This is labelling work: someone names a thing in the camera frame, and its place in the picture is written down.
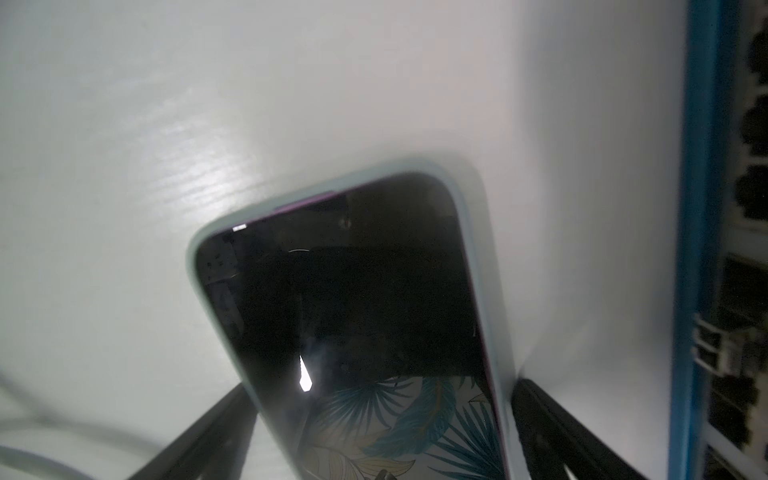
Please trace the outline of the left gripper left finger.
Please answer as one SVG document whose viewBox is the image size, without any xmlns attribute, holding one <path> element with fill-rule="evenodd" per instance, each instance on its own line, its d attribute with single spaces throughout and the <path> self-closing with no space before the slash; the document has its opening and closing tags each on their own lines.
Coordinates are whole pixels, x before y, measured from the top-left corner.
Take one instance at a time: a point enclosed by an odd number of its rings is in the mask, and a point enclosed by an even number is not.
<svg viewBox="0 0 768 480">
<path fill-rule="evenodd" d="M 236 386 L 130 479 L 239 479 L 257 415 Z"/>
</svg>

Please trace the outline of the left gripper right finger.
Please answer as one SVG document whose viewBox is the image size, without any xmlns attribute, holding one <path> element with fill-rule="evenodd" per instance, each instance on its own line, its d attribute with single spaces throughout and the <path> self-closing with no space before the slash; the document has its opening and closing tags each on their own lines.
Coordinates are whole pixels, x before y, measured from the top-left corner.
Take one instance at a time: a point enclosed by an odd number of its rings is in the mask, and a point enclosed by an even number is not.
<svg viewBox="0 0 768 480">
<path fill-rule="evenodd" d="M 532 380 L 517 381 L 511 406 L 533 479 L 644 478 Z"/>
</svg>

